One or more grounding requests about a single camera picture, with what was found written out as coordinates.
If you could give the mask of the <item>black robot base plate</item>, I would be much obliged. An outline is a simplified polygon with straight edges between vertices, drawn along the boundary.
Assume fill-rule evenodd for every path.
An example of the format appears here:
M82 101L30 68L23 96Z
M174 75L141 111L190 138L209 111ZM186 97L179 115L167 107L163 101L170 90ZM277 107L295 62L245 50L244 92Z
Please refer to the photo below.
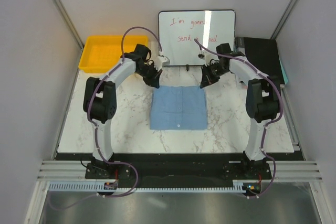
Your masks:
M87 178L166 178L168 176L195 176L222 179L270 179L267 159L249 161L243 153L115 153L109 164L88 153L60 153L57 161L87 162Z

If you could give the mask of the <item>blue long sleeve shirt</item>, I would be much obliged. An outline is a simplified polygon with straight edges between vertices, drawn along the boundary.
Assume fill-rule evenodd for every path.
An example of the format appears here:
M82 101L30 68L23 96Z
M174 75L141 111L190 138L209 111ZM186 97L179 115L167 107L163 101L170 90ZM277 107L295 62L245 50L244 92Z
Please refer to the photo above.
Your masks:
M150 129L205 130L205 91L198 86L161 86L153 91Z

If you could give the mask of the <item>small whiteboard with red writing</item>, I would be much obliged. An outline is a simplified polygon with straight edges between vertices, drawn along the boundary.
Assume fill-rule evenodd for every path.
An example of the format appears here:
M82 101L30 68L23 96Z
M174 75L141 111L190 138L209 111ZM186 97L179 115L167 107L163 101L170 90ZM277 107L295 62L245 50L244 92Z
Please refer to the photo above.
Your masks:
M215 51L220 44L234 47L236 13L227 10L161 11L158 14L159 40L170 66L201 66L199 46Z

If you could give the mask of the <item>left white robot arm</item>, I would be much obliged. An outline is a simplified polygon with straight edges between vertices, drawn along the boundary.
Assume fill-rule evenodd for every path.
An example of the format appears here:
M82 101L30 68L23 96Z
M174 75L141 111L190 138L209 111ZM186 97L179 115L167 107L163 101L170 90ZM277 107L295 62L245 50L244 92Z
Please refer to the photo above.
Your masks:
M115 165L109 162L114 151L111 144L111 121L117 111L117 88L129 76L136 73L144 83L152 88L160 87L163 67L170 64L168 57L159 52L151 58L151 50L137 44L134 51L125 53L115 66L100 77L90 77L86 81L83 110L93 128L94 159L101 161L97 173L103 178L111 178Z

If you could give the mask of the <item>yellow plastic tray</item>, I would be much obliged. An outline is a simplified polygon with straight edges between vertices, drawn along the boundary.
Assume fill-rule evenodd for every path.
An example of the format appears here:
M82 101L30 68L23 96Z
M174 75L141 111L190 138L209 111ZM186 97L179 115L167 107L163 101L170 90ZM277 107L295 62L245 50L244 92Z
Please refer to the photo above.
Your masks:
M121 49L132 52L137 44L147 45L147 36L90 36L87 38L78 68L85 73L105 73L116 65L122 56Z

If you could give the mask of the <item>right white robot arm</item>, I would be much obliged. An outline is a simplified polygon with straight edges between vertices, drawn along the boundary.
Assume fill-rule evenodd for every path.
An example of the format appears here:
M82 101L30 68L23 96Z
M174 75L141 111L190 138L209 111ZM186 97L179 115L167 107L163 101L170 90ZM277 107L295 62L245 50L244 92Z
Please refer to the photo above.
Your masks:
M245 108L250 117L250 132L244 151L245 162L241 164L240 172L245 178L254 178L259 173L256 162L268 157L264 148L267 130L283 115L280 81L257 69L242 52L224 53L224 49L230 48L228 43L217 46L217 51L213 52L197 39L194 41L200 48L198 57L204 60L201 88L217 83L221 76L229 72L247 87Z

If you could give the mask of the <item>black binder folder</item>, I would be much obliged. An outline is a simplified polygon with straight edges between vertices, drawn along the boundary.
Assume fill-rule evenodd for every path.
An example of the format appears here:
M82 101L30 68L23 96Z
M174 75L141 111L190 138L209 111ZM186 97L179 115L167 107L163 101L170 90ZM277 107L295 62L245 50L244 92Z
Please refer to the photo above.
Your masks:
M277 76L281 85L284 86L288 83L288 78L280 61L276 40L236 37L235 48L243 52L249 62L260 71L270 76Z

